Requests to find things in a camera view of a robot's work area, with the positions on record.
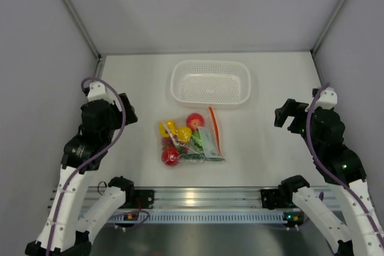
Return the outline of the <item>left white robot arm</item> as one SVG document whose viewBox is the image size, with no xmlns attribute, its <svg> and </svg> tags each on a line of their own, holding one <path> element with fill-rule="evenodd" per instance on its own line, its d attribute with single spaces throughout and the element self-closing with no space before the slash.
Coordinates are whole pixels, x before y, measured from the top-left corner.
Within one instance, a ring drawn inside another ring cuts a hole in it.
<svg viewBox="0 0 384 256">
<path fill-rule="evenodd" d="M 102 97 L 81 107 L 78 133 L 65 145 L 58 189 L 38 239 L 27 244 L 26 255 L 89 255 L 104 224 L 120 207 L 136 199 L 134 183 L 122 176 L 107 184 L 104 194 L 81 215 L 83 201 L 101 160 L 115 143 L 115 131 L 137 122 L 126 94 L 115 102 Z"/>
</svg>

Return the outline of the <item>clear zip bag orange seal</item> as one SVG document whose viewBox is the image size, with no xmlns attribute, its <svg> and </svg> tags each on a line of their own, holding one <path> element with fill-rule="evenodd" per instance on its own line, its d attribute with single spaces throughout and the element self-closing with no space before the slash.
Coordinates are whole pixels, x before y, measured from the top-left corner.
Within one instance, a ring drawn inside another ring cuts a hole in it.
<svg viewBox="0 0 384 256">
<path fill-rule="evenodd" d="M 158 124 L 161 162 L 175 167 L 188 162 L 225 162 L 212 107 Z"/>
</svg>

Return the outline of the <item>green fake scallion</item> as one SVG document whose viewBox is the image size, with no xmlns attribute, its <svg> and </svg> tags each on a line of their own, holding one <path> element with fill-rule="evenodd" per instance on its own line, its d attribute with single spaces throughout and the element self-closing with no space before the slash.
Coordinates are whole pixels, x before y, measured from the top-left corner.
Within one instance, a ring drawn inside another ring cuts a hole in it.
<svg viewBox="0 0 384 256">
<path fill-rule="evenodd" d="M 187 161 L 224 161 L 222 157 L 206 157 L 202 153 L 180 154 L 179 159 Z"/>
</svg>

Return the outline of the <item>red fake apple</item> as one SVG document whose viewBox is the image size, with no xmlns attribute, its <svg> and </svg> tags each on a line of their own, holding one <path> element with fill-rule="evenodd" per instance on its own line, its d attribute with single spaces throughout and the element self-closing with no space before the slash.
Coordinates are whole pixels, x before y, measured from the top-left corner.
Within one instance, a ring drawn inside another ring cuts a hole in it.
<svg viewBox="0 0 384 256">
<path fill-rule="evenodd" d="M 198 127 L 205 126 L 205 119 L 199 113 L 192 113 L 187 116 L 186 126 L 189 127 L 192 131 L 198 130 Z"/>
</svg>

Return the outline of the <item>green fake watermelon ball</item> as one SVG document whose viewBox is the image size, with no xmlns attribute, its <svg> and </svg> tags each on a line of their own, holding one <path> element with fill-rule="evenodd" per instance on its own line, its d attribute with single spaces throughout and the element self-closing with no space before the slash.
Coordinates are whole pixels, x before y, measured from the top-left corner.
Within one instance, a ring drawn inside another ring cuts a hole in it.
<svg viewBox="0 0 384 256">
<path fill-rule="evenodd" d="M 191 141 L 195 147 L 198 149 L 203 149 L 203 142 L 198 130 L 193 131 L 191 135 Z"/>
</svg>

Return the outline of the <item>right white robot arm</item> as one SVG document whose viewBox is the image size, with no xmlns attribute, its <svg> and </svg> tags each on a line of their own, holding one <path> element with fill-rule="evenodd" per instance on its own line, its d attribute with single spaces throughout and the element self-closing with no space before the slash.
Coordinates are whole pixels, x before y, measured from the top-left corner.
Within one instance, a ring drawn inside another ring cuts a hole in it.
<svg viewBox="0 0 384 256">
<path fill-rule="evenodd" d="M 383 255 L 383 228 L 368 192 L 367 175 L 359 156 L 344 144 L 345 125 L 334 107 L 337 101 L 314 98 L 311 104 L 288 99 L 275 110 L 275 127 L 293 119 L 288 130 L 300 135 L 340 205 L 341 221 L 315 195 L 302 176 L 278 187 L 286 206 L 300 208 L 322 233 L 334 255 Z"/>
</svg>

